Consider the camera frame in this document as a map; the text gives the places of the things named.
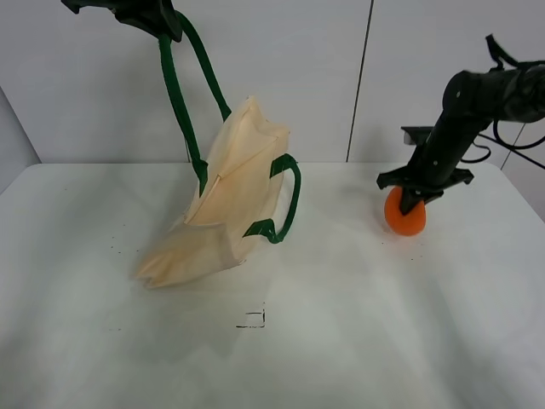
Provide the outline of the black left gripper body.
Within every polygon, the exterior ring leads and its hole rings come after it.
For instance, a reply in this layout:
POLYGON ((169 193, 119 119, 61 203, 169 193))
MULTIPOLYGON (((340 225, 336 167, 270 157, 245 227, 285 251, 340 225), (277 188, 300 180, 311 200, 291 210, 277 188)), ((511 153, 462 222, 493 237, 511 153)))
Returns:
POLYGON ((159 38, 180 42, 181 23, 170 0, 62 0, 74 14, 85 7, 109 9, 116 20, 159 38))

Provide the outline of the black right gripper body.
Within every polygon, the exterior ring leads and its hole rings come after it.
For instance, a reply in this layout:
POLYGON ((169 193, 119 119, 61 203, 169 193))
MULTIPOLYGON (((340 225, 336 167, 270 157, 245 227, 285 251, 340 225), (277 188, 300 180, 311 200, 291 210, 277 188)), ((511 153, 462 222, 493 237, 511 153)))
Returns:
POLYGON ((426 195, 470 183, 473 173, 457 165, 480 131, 479 118, 441 114, 426 143, 414 146, 408 164, 381 173, 376 180, 378 187, 398 186, 426 195))

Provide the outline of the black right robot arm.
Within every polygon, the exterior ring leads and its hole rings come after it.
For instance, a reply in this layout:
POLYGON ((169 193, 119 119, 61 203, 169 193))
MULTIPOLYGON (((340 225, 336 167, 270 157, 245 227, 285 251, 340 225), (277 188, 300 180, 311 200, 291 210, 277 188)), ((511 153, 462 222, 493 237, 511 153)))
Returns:
POLYGON ((381 173, 380 189, 400 187, 399 210, 409 214, 419 203, 443 196, 444 190, 473 180, 458 169, 475 138, 499 121, 520 124, 544 119, 544 66, 461 71, 447 84, 442 112, 433 126, 405 126, 404 142, 414 145, 404 167, 381 173))

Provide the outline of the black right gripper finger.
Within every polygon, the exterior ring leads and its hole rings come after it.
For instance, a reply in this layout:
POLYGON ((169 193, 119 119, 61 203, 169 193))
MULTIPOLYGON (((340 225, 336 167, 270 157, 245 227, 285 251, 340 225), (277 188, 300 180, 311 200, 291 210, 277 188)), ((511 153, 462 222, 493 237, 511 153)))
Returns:
POLYGON ((422 201, 421 195, 417 191, 410 189, 401 190, 401 199, 399 210, 402 215, 408 215, 422 201))
POLYGON ((443 196, 443 192, 434 192, 434 193, 427 193, 423 197, 423 201, 425 205, 428 205, 429 203, 433 202, 436 199, 440 199, 443 196))

